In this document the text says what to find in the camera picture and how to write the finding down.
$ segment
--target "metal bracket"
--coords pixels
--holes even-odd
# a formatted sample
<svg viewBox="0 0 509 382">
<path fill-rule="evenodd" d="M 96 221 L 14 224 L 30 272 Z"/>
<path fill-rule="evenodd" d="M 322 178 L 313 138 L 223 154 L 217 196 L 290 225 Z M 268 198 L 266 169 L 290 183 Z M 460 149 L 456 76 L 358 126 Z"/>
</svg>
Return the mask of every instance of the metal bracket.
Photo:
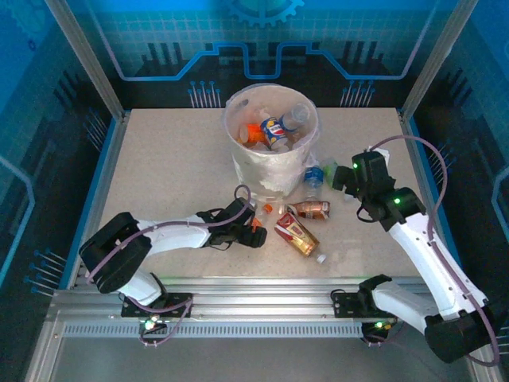
<svg viewBox="0 0 509 382">
<path fill-rule="evenodd" d="M 160 301 L 161 306 L 175 306 L 180 304 L 181 302 L 185 302 L 192 298 L 192 294 L 190 293 L 170 293 L 167 294 L 164 300 Z M 162 318 L 167 317 L 175 317 L 179 318 L 184 314 L 185 306 L 181 308 L 170 310 L 169 312 L 159 313 L 158 315 Z M 124 299 L 124 303 L 122 304 L 122 313 L 120 314 L 124 318 L 146 318 L 150 315 L 144 310 L 140 310 L 135 304 L 133 304 L 128 298 Z M 191 317 L 191 309 L 189 309 L 188 313 L 185 315 L 186 318 Z"/>
<path fill-rule="evenodd" d="M 386 322 L 395 322 L 396 317 L 383 310 L 366 310 L 357 293 L 332 293 L 332 308 L 335 318 L 370 318 Z"/>
</svg>

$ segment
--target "gear graphic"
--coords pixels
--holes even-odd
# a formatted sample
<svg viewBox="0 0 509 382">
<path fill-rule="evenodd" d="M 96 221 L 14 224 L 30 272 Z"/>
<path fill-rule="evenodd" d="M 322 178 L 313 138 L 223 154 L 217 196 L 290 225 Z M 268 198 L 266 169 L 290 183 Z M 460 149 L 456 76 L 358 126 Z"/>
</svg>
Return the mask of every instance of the gear graphic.
<svg viewBox="0 0 509 382">
<path fill-rule="evenodd" d="M 44 0 L 0 0 L 0 11 L 7 10 L 28 37 L 34 37 L 45 27 Z"/>
<path fill-rule="evenodd" d="M 224 0 L 231 16 L 239 22 L 247 21 L 249 26 L 276 26 L 277 21 L 286 22 L 288 16 L 295 16 L 295 9 L 303 6 L 303 0 Z"/>
</svg>

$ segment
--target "robotic arm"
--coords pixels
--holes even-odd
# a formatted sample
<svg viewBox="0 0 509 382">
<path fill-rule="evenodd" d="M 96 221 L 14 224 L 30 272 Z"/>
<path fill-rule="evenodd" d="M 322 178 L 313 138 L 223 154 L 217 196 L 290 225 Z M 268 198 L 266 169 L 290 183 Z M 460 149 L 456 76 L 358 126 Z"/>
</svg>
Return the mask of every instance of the robotic arm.
<svg viewBox="0 0 509 382">
<path fill-rule="evenodd" d="M 377 151 L 366 151 L 352 158 L 351 169 L 338 167 L 333 187 L 358 198 L 361 202 L 357 211 L 359 219 L 379 222 L 401 245 L 434 301 L 403 290 L 385 275 L 361 283 L 358 298 L 366 311 L 382 310 L 409 323 L 425 335 L 429 347 L 439 358 L 453 362 L 490 343 L 479 309 L 495 330 L 503 324 L 507 310 L 488 304 L 484 293 L 458 267 L 435 231 L 434 243 L 429 241 L 429 216 L 424 205 L 411 189 L 395 189 L 394 184 L 384 157 Z M 360 217 L 363 210 L 370 220 Z"/>
<path fill-rule="evenodd" d="M 338 167 L 333 187 L 358 198 L 358 218 L 379 222 L 402 246 L 434 301 L 402 289 L 385 275 L 361 283 L 357 301 L 363 317 L 388 312 L 401 318 L 425 335 L 440 359 L 452 362 L 493 341 L 494 334 L 487 328 L 500 328 L 507 318 L 507 307 L 488 303 L 435 231 L 429 239 L 424 205 L 411 189 L 395 189 L 395 182 L 384 157 L 377 151 L 366 151 L 353 157 L 352 168 Z M 363 210 L 370 220 L 360 216 Z M 150 312 L 167 311 L 168 306 L 178 304 L 154 274 L 139 268 L 143 260 L 176 248 L 229 247 L 234 242 L 261 247 L 266 229 L 251 226 L 254 215 L 248 201 L 237 196 L 225 209 L 199 212 L 185 222 L 135 220 L 123 212 L 90 238 L 80 255 L 99 292 L 118 291 Z"/>
<path fill-rule="evenodd" d="M 89 271 L 97 270 L 93 279 L 99 292 L 117 291 L 150 309 L 164 308 L 168 294 L 156 275 L 139 268 L 143 260 L 177 248 L 216 248 L 225 244 L 229 248 L 234 242 L 261 247 L 267 232 L 251 226 L 254 216 L 254 207 L 241 197 L 225 209 L 199 212 L 181 221 L 135 220 L 130 213 L 122 212 L 81 247 L 80 256 Z M 129 239 L 125 247 L 118 248 Z M 118 253 L 107 259 L 115 249 Z"/>
</svg>

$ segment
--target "plastic bottle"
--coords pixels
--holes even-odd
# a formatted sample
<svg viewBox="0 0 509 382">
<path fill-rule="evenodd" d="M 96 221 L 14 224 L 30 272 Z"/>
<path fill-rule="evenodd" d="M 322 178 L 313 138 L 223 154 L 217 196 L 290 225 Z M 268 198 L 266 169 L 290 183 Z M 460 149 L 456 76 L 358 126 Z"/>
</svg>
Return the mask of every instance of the plastic bottle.
<svg viewBox="0 0 509 382">
<path fill-rule="evenodd" d="M 317 201 L 320 199 L 321 186 L 324 184 L 324 172 L 319 166 L 308 167 L 304 175 L 304 199 Z"/>
<path fill-rule="evenodd" d="M 295 133 L 308 122 L 310 115 L 311 113 L 307 106 L 303 103 L 297 103 L 292 107 L 292 110 L 285 113 L 279 119 L 279 124 L 285 131 Z"/>
</svg>

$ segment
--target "white trash can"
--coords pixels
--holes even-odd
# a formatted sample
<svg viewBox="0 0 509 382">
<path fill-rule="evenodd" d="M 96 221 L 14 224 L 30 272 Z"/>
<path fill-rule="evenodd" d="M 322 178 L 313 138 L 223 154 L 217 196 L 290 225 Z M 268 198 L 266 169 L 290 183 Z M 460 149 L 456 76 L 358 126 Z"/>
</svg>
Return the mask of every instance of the white trash can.
<svg viewBox="0 0 509 382">
<path fill-rule="evenodd" d="M 249 150 L 237 142 L 239 128 L 254 123 L 255 111 L 265 107 L 280 118 L 297 103 L 310 110 L 308 122 L 299 130 L 304 136 L 298 148 L 282 154 Z M 239 182 L 249 186 L 259 201 L 280 201 L 299 185 L 308 164 L 309 154 L 320 136 L 320 120 L 313 102 L 293 89 L 276 84 L 251 85 L 235 93 L 226 103 L 223 125 L 230 137 L 231 154 Z"/>
</svg>

